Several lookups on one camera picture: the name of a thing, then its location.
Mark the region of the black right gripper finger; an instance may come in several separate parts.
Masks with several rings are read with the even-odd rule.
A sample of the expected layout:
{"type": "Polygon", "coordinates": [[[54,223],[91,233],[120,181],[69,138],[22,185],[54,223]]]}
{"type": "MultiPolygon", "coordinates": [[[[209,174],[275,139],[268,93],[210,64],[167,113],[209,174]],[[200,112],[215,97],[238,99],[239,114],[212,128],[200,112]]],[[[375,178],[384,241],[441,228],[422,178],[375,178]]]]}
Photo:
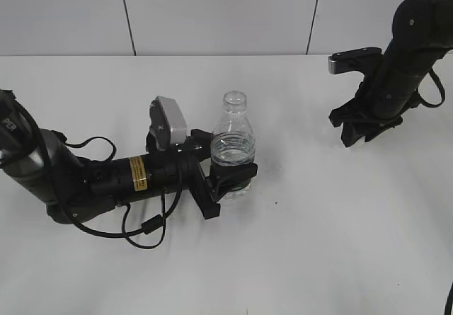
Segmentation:
{"type": "Polygon", "coordinates": [[[373,139],[386,132],[387,130],[398,127],[401,122],[393,122],[386,125],[372,125],[365,135],[365,142],[371,142],[373,139]]]}
{"type": "Polygon", "coordinates": [[[346,148],[350,148],[354,145],[365,143],[368,133],[369,125],[366,123],[344,122],[341,141],[346,148]]]}

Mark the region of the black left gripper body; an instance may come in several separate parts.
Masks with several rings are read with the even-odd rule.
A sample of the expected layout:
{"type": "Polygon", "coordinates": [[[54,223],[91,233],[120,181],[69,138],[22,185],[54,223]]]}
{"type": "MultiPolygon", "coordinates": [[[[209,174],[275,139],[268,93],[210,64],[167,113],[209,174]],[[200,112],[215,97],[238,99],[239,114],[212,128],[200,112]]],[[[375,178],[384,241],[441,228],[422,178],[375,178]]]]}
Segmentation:
{"type": "Polygon", "coordinates": [[[220,204],[215,200],[200,163],[210,156],[188,136],[183,144],[171,145],[160,150],[151,134],[146,138],[144,164],[147,171],[147,192],[151,196],[161,192],[175,193],[189,190],[205,219],[218,217],[220,204]]]}

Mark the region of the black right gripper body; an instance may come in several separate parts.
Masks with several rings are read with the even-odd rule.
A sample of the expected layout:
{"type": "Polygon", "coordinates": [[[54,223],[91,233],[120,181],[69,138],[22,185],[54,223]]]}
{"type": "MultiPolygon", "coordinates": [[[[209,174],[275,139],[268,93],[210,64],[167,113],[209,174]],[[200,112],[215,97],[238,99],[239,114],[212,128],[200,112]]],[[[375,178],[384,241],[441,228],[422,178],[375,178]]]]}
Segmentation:
{"type": "Polygon", "coordinates": [[[420,94],[418,91],[414,91],[402,109],[392,118],[379,118],[372,114],[362,101],[368,86],[365,81],[362,81],[351,100],[330,112],[328,119],[334,127],[339,127],[344,122],[389,125],[399,119],[408,109],[417,108],[422,103],[420,94]]]}

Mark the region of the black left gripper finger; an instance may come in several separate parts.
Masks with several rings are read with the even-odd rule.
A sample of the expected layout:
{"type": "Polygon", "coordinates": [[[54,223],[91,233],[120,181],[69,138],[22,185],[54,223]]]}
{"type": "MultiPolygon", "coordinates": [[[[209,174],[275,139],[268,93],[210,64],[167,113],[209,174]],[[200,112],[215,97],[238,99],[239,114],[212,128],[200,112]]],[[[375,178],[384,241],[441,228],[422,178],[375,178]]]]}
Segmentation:
{"type": "Polygon", "coordinates": [[[203,149],[209,149],[214,139],[214,134],[212,132],[203,131],[200,129],[192,129],[190,131],[190,136],[193,138],[194,142],[199,144],[203,149]]]}
{"type": "Polygon", "coordinates": [[[238,166],[220,166],[214,162],[210,165],[208,185],[215,200],[221,200],[227,193],[245,188],[257,175],[255,163],[238,166]]]}

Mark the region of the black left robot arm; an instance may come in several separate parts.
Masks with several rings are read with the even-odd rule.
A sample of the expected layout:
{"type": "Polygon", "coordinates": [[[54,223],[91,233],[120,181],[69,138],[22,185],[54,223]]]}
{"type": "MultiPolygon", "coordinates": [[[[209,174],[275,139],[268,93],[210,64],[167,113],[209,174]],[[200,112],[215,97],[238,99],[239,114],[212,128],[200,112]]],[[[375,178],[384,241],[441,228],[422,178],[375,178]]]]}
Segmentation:
{"type": "Polygon", "coordinates": [[[127,203],[188,190],[205,219],[217,217],[219,201],[257,174],[254,163],[201,164],[211,157],[212,135],[188,130],[175,100],[150,105],[146,153],[116,159],[76,156],[57,131],[39,128],[12,91],[1,92],[1,169],[41,200],[59,224],[84,223],[127,203]]]}

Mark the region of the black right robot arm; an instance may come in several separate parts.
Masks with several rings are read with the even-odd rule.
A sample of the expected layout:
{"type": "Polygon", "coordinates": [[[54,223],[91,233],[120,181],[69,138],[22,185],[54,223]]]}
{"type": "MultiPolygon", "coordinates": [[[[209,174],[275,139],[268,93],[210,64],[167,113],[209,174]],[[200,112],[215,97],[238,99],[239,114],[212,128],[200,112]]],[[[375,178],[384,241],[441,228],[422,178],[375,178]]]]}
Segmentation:
{"type": "Polygon", "coordinates": [[[391,29],[385,50],[363,47],[328,57],[331,74],[358,71],[364,76],[354,97],[329,115],[334,127],[343,128],[340,138],[345,147],[360,139],[370,142],[400,125],[411,108],[438,108],[439,103],[429,103],[419,94],[426,76],[445,98],[433,67],[452,50],[452,0],[404,0],[391,29]]]}

